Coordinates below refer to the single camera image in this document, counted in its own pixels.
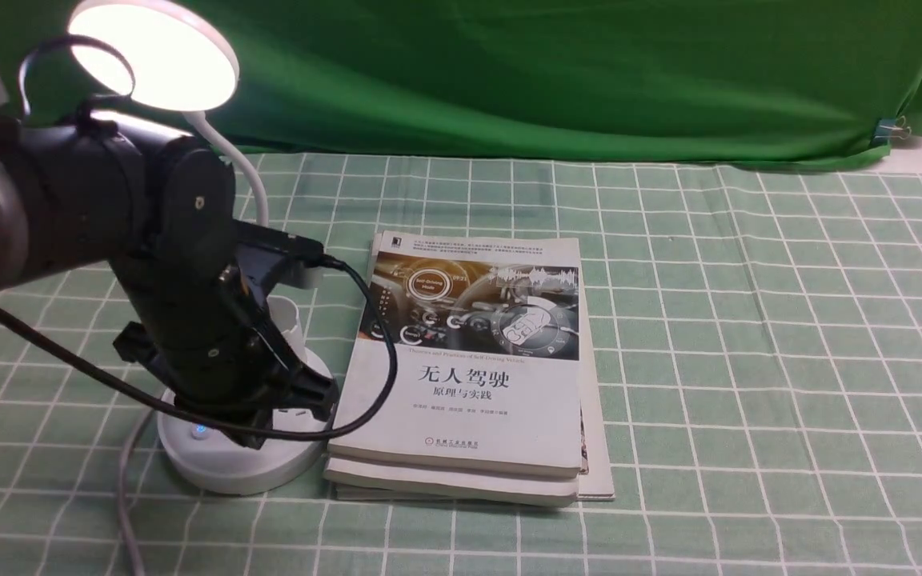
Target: publisher logo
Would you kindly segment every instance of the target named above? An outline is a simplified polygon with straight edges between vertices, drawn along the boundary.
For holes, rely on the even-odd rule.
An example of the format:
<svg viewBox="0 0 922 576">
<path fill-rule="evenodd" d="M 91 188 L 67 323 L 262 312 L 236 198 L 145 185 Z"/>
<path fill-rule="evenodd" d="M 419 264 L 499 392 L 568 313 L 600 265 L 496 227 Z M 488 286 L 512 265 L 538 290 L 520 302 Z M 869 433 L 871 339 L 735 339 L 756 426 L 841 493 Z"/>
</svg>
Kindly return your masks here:
<svg viewBox="0 0 922 576">
<path fill-rule="evenodd" d="M 425 438 L 425 444 L 431 444 L 435 442 L 436 447 L 438 448 L 464 448 L 466 450 L 478 450 L 479 441 L 477 440 L 461 440 L 461 438 L 436 438 L 433 441 L 433 438 Z"/>
<path fill-rule="evenodd" d="M 418 270 L 407 280 L 407 292 L 410 292 L 414 298 L 426 300 L 426 302 L 439 300 L 450 294 L 451 277 L 442 270 L 431 267 Z"/>
</svg>

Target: white desk lamp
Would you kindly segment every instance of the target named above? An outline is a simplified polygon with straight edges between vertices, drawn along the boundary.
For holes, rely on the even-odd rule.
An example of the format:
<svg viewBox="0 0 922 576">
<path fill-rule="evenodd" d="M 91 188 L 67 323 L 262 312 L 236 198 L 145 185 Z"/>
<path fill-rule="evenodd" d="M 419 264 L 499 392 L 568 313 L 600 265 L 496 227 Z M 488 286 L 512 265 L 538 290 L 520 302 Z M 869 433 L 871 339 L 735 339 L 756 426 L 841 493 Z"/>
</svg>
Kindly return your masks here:
<svg viewBox="0 0 922 576">
<path fill-rule="evenodd" d="M 136 79 L 133 101 L 183 112 L 203 138 L 233 160 L 251 185 L 259 225 L 268 225 L 266 189 L 259 172 L 205 120 L 204 110 L 221 106 L 234 94 L 240 74 L 234 48 L 218 30 L 167 0 L 84 0 L 74 10 L 67 30 L 116 48 L 130 63 Z M 96 80 L 117 94 L 130 92 L 131 77 L 112 55 L 83 46 L 72 49 L 77 62 Z M 329 375 L 321 358 L 304 347 L 294 303 L 271 296 L 270 308 L 272 320 L 284 331 L 298 357 Z M 172 402 L 172 398 L 172 391 L 168 391 L 164 400 Z M 255 494 L 275 488 L 306 470 L 322 451 L 321 442 L 274 440 L 260 450 L 242 448 L 226 435 L 161 413 L 156 423 L 158 437 L 176 470 L 213 492 Z M 328 424 L 313 419 L 307 410 L 295 410 L 275 412 L 272 426 L 277 430 L 319 431 Z M 124 455 L 137 437 L 136 433 L 131 435 Z M 122 524 L 125 510 L 121 510 L 120 518 Z M 126 538 L 129 527 L 123 528 Z"/>
</svg>

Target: lamp head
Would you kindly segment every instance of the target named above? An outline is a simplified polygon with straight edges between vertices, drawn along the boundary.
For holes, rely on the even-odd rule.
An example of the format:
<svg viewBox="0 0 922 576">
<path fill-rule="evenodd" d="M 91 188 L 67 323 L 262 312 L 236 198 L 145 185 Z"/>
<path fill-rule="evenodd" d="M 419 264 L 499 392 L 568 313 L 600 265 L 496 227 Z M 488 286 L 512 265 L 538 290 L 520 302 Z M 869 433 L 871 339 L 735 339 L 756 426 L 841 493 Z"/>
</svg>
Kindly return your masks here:
<svg viewBox="0 0 922 576">
<path fill-rule="evenodd" d="M 168 0 L 83 0 L 67 32 L 102 40 L 123 54 L 136 77 L 131 98 L 144 106 L 211 110 L 237 89 L 234 48 L 201 16 Z M 107 88 L 130 92 L 130 75 L 112 55 L 85 46 L 72 50 Z"/>
</svg>

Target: binder clip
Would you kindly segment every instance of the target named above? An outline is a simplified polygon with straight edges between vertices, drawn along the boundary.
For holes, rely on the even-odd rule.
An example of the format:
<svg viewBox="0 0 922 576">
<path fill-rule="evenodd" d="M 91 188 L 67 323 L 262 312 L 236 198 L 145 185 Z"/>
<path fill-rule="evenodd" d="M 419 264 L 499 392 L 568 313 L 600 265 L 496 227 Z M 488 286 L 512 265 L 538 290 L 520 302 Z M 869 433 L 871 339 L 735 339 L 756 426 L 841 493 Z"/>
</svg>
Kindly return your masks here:
<svg viewBox="0 0 922 576">
<path fill-rule="evenodd" d="M 877 122 L 874 129 L 874 138 L 871 138 L 871 146 L 886 145 L 888 141 L 904 141 L 912 135 L 912 127 L 906 121 L 905 116 L 896 118 L 882 118 Z"/>
</svg>

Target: black cable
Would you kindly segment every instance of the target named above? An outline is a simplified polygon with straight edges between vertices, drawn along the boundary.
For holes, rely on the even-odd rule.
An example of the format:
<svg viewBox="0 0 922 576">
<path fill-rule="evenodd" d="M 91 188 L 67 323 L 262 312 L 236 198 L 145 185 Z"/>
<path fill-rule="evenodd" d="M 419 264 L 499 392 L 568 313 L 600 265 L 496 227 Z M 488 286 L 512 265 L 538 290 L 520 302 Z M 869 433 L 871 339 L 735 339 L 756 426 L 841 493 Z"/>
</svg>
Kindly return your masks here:
<svg viewBox="0 0 922 576">
<path fill-rule="evenodd" d="M 343 260 L 333 258 L 333 256 L 325 256 L 322 262 L 319 263 L 319 266 L 328 267 L 332 270 L 340 270 L 351 277 L 351 280 L 355 281 L 355 285 L 358 285 L 358 288 L 361 289 L 362 295 L 365 296 L 365 306 L 368 307 L 369 311 L 375 316 L 376 323 L 379 325 L 380 330 L 383 334 L 388 335 L 391 331 L 387 327 L 387 322 L 385 322 L 382 315 L 379 313 L 379 310 L 376 307 L 375 300 L 372 298 L 372 293 L 369 291 L 368 285 L 365 283 L 365 278 L 362 278 L 361 274 L 358 274 L 355 269 L 352 269 L 351 266 L 348 266 Z M 13 314 L 8 313 L 8 311 L 1 309 L 0 307 L 0 324 L 3 327 L 7 328 L 10 332 L 16 334 L 19 337 L 22 337 L 33 346 L 39 347 L 39 349 L 46 351 L 48 354 L 52 354 L 61 360 L 63 363 L 69 364 L 74 367 L 78 372 L 81 372 L 87 375 L 90 378 L 98 380 L 102 384 L 106 384 L 111 389 L 118 391 L 120 394 L 128 398 L 132 398 L 136 402 L 140 402 L 144 406 L 147 406 L 158 412 L 162 412 L 167 416 L 173 416 L 174 418 L 179 418 L 186 420 L 187 422 L 193 422 L 194 424 L 201 424 L 201 426 L 208 426 L 210 429 L 216 430 L 225 430 L 231 431 L 231 433 L 238 434 L 252 434 L 257 435 L 260 438 L 269 438 L 270 440 L 292 440 L 297 442 L 319 442 L 330 440 L 330 438 L 339 438 L 341 435 L 350 434 L 352 431 L 359 429 L 359 427 L 365 426 L 376 415 L 377 412 L 383 407 L 383 404 L 387 402 L 391 390 L 394 389 L 394 383 L 396 382 L 396 372 L 398 372 L 398 357 L 396 357 L 396 349 L 394 347 L 394 342 L 389 337 L 384 337 L 383 342 L 387 344 L 387 353 L 389 354 L 389 367 L 387 369 L 387 383 L 383 384 L 383 390 L 380 390 L 379 396 L 375 398 L 372 402 L 372 406 L 368 410 L 363 412 L 361 416 L 358 416 L 353 422 L 344 424 L 344 426 L 338 427 L 338 429 L 332 430 L 322 430 L 317 431 L 317 433 L 299 433 L 299 431 L 286 431 L 286 430 L 263 430 L 256 429 L 253 426 L 241 426 L 241 424 L 233 424 L 229 422 L 223 422 L 222 420 L 217 420 L 210 416 L 202 416 L 201 414 L 195 414 L 184 409 L 177 408 L 169 402 L 164 402 L 160 398 L 151 396 L 151 394 L 146 393 L 146 391 L 138 389 L 138 387 L 131 386 L 127 382 L 124 382 L 121 379 L 118 379 L 116 376 L 106 372 L 102 368 L 98 368 L 95 364 L 91 364 L 84 358 L 77 356 L 77 354 L 72 353 L 65 349 L 65 347 L 60 346 L 51 338 L 48 338 L 37 329 L 30 327 L 20 318 L 16 318 Z"/>
<path fill-rule="evenodd" d="M 130 74 L 130 91 L 127 92 L 127 94 L 93 94 L 88 98 L 91 102 L 85 102 L 81 105 L 82 109 L 90 110 L 92 105 L 100 105 L 100 103 L 125 101 L 125 99 L 129 99 L 130 96 L 134 94 L 134 87 L 136 84 L 134 69 L 133 66 L 130 65 L 130 62 L 127 61 L 127 58 L 124 58 L 123 54 L 120 54 L 120 51 L 110 46 L 110 44 L 106 44 L 102 42 L 102 40 L 92 38 L 91 36 L 81 36 L 79 34 L 58 36 L 37 44 L 36 47 L 30 49 L 28 54 L 23 55 L 23 60 L 19 63 L 19 70 L 16 72 L 16 82 L 19 84 L 19 102 L 22 108 L 21 123 L 26 120 L 26 117 L 30 116 L 30 101 L 26 97 L 26 72 L 28 72 L 30 65 L 33 65 L 33 63 L 42 55 L 46 54 L 46 52 L 54 52 L 61 48 L 73 48 L 74 46 L 87 46 L 106 52 L 106 54 L 112 55 L 118 59 L 121 65 L 123 65 L 123 68 L 127 69 L 127 73 Z"/>
</svg>

